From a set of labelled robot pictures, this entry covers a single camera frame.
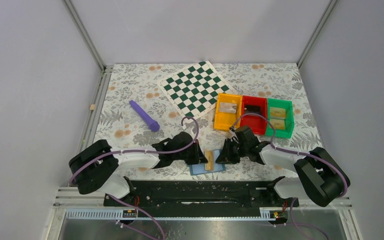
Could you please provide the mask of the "blue leather card holder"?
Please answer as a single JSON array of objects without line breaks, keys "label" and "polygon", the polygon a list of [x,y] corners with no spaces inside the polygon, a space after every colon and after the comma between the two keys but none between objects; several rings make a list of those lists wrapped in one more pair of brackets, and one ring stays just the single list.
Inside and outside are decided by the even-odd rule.
[{"label": "blue leather card holder", "polygon": [[189,166],[191,176],[219,173],[226,171],[225,164],[216,163],[216,159],[221,153],[220,149],[206,150],[204,156],[207,159],[207,163],[194,164]]}]

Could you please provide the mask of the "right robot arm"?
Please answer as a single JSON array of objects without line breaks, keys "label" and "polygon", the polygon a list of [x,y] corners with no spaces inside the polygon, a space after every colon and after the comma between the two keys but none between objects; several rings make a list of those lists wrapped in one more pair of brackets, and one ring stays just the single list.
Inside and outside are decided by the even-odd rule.
[{"label": "right robot arm", "polygon": [[244,157],[261,165],[279,166],[296,177],[281,177],[271,188],[282,199],[307,198],[320,207],[345,195],[351,181],[332,156],[322,147],[309,152],[275,146],[272,140],[260,141],[248,126],[234,131],[224,141],[217,164],[238,164]]}]

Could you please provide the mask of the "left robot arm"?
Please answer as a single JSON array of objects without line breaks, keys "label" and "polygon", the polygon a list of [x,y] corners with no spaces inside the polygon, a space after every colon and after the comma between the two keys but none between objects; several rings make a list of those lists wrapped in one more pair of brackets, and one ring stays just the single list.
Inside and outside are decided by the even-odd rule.
[{"label": "left robot arm", "polygon": [[116,151],[102,139],[69,161],[69,184],[76,186],[81,195],[100,192],[122,199],[132,192],[133,186],[126,176],[118,175],[119,171],[160,169],[174,161],[184,161],[189,166],[208,163],[199,141],[184,131],[147,147]]}]

